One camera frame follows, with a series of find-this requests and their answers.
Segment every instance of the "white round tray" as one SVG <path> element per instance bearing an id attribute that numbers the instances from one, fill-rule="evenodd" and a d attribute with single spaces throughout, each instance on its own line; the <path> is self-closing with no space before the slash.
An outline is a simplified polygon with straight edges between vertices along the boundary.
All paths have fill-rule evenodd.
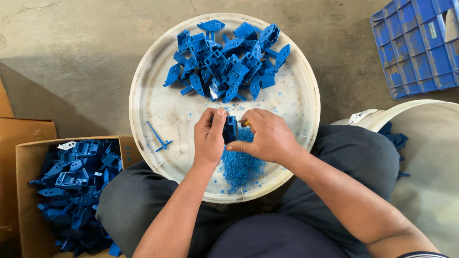
<path id="1" fill-rule="evenodd" d="M 137 147 L 154 172 L 178 183 L 193 164 L 193 126 L 207 107 L 225 107 L 230 115 L 236 116 L 236 119 L 240 119 L 246 110 L 252 108 L 270 110 L 285 119 L 298 143 L 309 151 L 314 144 L 319 126 L 319 89 L 314 73 L 298 46 L 282 32 L 271 49 L 278 51 L 290 44 L 291 53 L 276 74 L 276 85 L 262 89 L 257 101 L 252 100 L 249 90 L 242 93 L 247 98 L 247 102 L 234 100 L 222 104 L 221 100 L 211 102 L 196 92 L 182 96 L 180 90 L 184 86 L 178 82 L 163 87 L 169 68 L 177 63 L 173 59 L 174 52 L 178 50 L 177 34 L 184 29 L 189 30 L 191 35 L 202 33 L 203 31 L 196 25 L 212 19 L 226 24 L 225 28 L 215 35 L 215 40 L 220 44 L 223 44 L 223 33 L 233 39 L 233 30 L 243 22 L 248 22 L 262 30 L 269 25 L 259 19 L 236 13 L 206 14 L 184 21 L 163 34 L 145 53 L 131 85 L 129 120 Z M 147 125 L 147 121 L 164 142 L 173 141 L 167 146 L 167 150 L 155 152 L 161 145 Z M 267 163 L 266 176 L 260 178 L 257 185 L 244 188 L 247 192 L 241 191 L 230 195 L 227 190 L 231 186 L 219 170 L 221 165 L 220 163 L 213 173 L 203 201 L 215 203 L 249 201 L 277 189 L 293 175 L 280 165 Z"/>

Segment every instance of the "sleeve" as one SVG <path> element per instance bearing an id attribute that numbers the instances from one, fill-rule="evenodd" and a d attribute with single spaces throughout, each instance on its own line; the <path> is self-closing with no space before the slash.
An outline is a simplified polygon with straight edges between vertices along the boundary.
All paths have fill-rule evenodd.
<path id="1" fill-rule="evenodd" d="M 436 252 L 410 252 L 397 258 L 449 258 Z"/>

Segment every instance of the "white bucket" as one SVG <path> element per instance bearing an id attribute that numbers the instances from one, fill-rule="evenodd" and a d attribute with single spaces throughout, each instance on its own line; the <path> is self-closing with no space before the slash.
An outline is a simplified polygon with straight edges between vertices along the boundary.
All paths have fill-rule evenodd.
<path id="1" fill-rule="evenodd" d="M 248 109 L 258 107 L 271 110 L 287 122 L 298 143 L 308 151 L 314 144 L 319 127 L 320 97 L 314 73 L 298 46 L 282 32 L 271 49 L 281 49 L 290 44 L 290 55 L 276 74 L 276 84 L 260 91 L 256 101 L 251 100 L 249 91 L 242 92 L 248 97 L 247 102 L 232 101 L 223 104 L 221 100 L 211 102 L 196 93 L 182 96 L 180 90 L 184 87 L 180 87 L 179 84 L 162 86 L 170 67 L 177 63 L 173 59 L 174 52 L 177 51 L 177 34 L 184 29 L 189 30 L 191 35 L 202 33 L 196 25 L 212 19 L 218 19 L 226 24 L 224 29 L 215 35 L 215 41 L 220 44 L 223 44 L 222 34 L 232 38 L 233 30 L 243 22 L 259 28 L 269 25 L 259 19 L 236 13 L 207 14 L 184 21 L 165 32 L 145 53 L 131 85 L 129 121 L 137 147 L 153 171 L 178 183 L 183 180 L 193 164 L 193 126 L 207 107 L 225 107 L 230 115 L 236 116 L 237 119 L 240 119 Z M 161 145 L 146 121 L 151 123 L 163 141 L 173 141 L 167 150 L 155 152 Z M 274 191 L 293 176 L 282 166 L 268 163 L 265 166 L 265 176 L 257 181 L 257 185 L 244 188 L 244 192 L 228 194 L 227 190 L 231 186 L 219 170 L 220 167 L 221 164 L 214 171 L 203 201 L 249 201 Z"/>
<path id="2" fill-rule="evenodd" d="M 376 111 L 355 125 L 378 132 L 387 122 L 409 137 L 390 203 L 444 254 L 459 254 L 459 104 L 417 100 Z M 333 124 L 348 124 L 349 119 Z"/>

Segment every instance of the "blue plastic crate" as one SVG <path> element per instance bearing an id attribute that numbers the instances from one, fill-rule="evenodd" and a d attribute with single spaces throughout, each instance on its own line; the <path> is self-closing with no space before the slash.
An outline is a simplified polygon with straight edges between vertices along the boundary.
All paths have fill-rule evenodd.
<path id="1" fill-rule="evenodd" d="M 393 0 L 370 24 L 393 99 L 459 86 L 459 0 Z"/>

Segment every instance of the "concrete floor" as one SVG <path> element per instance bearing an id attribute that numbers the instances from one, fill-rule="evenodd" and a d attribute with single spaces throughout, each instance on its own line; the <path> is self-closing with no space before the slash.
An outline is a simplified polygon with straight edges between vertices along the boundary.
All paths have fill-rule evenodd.
<path id="1" fill-rule="evenodd" d="M 321 123 L 390 98 L 369 16 L 388 0 L 0 0 L 0 77 L 20 118 L 60 137 L 130 134 L 129 89 L 153 42 L 186 19 L 236 12 L 276 23 L 318 81 Z M 422 95 L 459 102 L 459 89 Z"/>

